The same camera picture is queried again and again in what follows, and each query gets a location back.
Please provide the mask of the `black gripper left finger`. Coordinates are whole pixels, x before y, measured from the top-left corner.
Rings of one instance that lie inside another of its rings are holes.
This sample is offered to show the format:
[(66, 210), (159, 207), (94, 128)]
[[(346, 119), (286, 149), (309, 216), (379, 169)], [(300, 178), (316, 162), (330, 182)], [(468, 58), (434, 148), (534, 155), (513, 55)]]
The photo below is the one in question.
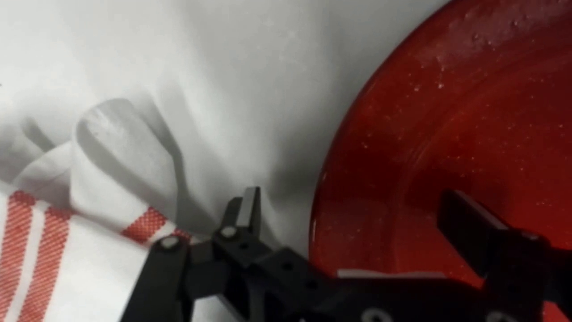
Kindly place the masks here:
[(237, 322), (321, 322), (318, 289), (304, 258), (261, 241), (261, 190), (248, 189), (207, 242), (171, 235), (150, 246), (119, 322), (193, 322), (195, 305), (212, 298)]

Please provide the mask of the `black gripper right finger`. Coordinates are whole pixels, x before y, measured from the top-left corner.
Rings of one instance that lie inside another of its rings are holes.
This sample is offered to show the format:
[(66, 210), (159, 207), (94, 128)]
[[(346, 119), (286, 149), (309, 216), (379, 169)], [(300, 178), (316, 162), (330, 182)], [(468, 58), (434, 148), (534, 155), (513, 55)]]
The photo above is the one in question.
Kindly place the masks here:
[(509, 226), (463, 192), (441, 196), (436, 226), (481, 278), (486, 322), (543, 322), (552, 303), (572, 321), (572, 251)]

